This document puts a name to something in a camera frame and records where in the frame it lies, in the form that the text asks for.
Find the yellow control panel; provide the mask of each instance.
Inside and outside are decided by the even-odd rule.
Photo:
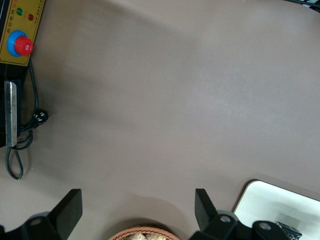
[[[9,1],[0,42],[1,64],[28,65],[44,4],[45,0]]]

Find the wicker basket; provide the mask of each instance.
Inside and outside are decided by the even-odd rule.
[[[117,233],[109,240],[120,240],[133,234],[156,234],[165,237],[167,240],[180,240],[172,233],[153,226],[134,226]]]

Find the blue button base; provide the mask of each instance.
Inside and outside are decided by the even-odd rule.
[[[16,53],[15,51],[15,42],[18,37],[24,36],[26,37],[27,34],[25,34],[23,31],[17,30],[13,31],[10,36],[8,37],[8,41],[6,42],[6,48],[8,49],[8,52],[14,56],[14,57],[20,57],[21,55]]]

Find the black cable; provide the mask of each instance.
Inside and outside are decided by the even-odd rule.
[[[31,60],[29,60],[28,66],[29,66],[32,88],[33,88],[34,114],[28,124],[21,126],[21,134],[28,133],[28,137],[25,138],[24,140],[18,141],[15,146],[8,147],[8,150],[6,151],[6,156],[5,156],[6,170],[10,174],[10,176],[15,180],[20,180],[24,174],[24,167],[22,165],[21,158],[19,156],[18,151],[24,150],[31,145],[34,139],[32,130],[37,128],[39,125],[43,124],[44,122],[46,122],[49,118],[48,113],[45,110],[39,108],[39,95],[38,95],[38,89],[36,85],[34,68]],[[18,176],[15,175],[12,169],[10,168],[9,158],[10,158],[11,150],[14,151],[15,157],[17,159],[17,162],[20,168],[20,173]]]

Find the red emergency stop button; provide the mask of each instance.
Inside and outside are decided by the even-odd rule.
[[[28,56],[32,53],[34,44],[30,38],[19,36],[14,42],[14,50],[17,54]]]

